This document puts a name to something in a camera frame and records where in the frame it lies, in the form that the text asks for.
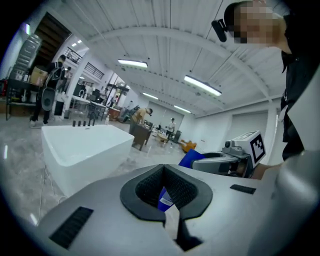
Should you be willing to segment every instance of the person in tan shirt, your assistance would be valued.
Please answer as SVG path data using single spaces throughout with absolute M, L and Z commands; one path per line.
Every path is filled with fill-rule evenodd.
M 130 118 L 129 134 L 133 133 L 135 125 L 140 123 L 143 125 L 145 122 L 145 115 L 149 114 L 151 116 L 152 112 L 152 108 L 139 108 Z

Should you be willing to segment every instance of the shoe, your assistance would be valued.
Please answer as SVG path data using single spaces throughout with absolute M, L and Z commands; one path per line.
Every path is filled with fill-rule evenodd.
M 35 122 L 35 121 L 30 120 L 29 125 L 30 125 L 30 127 L 31 127 L 31 128 L 34 128 L 34 127 L 36 127 L 36 122 Z

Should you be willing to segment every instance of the white bathtub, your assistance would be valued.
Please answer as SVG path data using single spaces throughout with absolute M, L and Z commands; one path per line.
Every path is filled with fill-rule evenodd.
M 41 134 L 47 169 L 67 197 L 115 171 L 134 140 L 112 125 L 44 126 Z

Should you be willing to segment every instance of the man in black shirt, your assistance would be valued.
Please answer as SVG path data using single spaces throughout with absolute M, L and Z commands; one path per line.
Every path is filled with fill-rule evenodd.
M 65 68 L 63 66 L 63 63 L 65 62 L 65 60 L 66 60 L 66 56 L 61 55 L 57 62 L 52 62 L 46 68 L 45 71 L 48 73 L 48 76 L 46 79 L 47 84 L 43 85 L 43 87 L 47 86 L 47 87 L 56 89 L 58 81 L 65 77 Z M 40 88 L 36 98 L 34 113 L 30 119 L 31 128 L 34 128 L 36 126 L 36 121 L 38 120 L 39 113 L 42 109 L 42 93 L 43 93 L 43 88 Z M 50 117 L 50 111 L 44 111 L 43 125 L 46 125 L 48 123 L 49 117 Z
M 307 7 L 291 10 L 294 12 L 284 17 L 268 9 L 263 0 L 235 2 L 224 12 L 226 29 L 223 30 L 228 30 L 236 42 L 281 50 L 282 72 L 286 70 L 286 90 L 281 99 L 281 109 L 285 113 L 283 142 L 287 143 L 282 153 L 283 160 L 304 150 L 287 113 L 308 86 L 320 62 L 318 42 L 312 38 L 316 33 L 314 26 L 319 23 L 315 15 L 319 9 L 316 6 L 312 8 L 307 2 L 305 5 Z M 271 167 L 259 164 L 252 178 L 261 179 L 265 170 Z

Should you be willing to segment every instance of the blue object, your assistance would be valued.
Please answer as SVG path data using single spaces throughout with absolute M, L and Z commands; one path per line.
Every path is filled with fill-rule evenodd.
M 204 159 L 205 156 L 200 154 L 199 152 L 190 149 L 185 156 L 182 158 L 182 160 L 179 163 L 179 166 L 187 167 L 191 169 L 191 164 L 195 160 Z M 158 203 L 158 209 L 160 211 L 165 212 L 168 210 L 174 203 L 172 202 L 167 190 L 165 187 L 163 187 L 160 196 L 159 196 L 159 203 Z

